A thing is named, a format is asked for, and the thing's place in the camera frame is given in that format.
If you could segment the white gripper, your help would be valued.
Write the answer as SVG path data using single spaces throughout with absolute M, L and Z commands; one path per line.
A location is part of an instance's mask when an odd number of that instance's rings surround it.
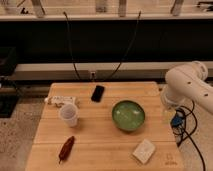
M 161 102 L 166 108 L 162 113 L 163 122 L 169 124 L 176 113 L 174 109 L 178 108 L 182 102 L 182 97 L 170 87 L 164 87 L 161 92 Z

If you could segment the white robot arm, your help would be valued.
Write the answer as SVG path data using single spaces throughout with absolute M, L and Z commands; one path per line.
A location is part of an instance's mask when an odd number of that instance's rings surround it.
M 165 123 L 171 122 L 186 98 L 213 115 L 213 87 L 205 82 L 207 77 L 208 68 L 199 61 L 178 65 L 166 72 L 166 85 L 160 93 Z

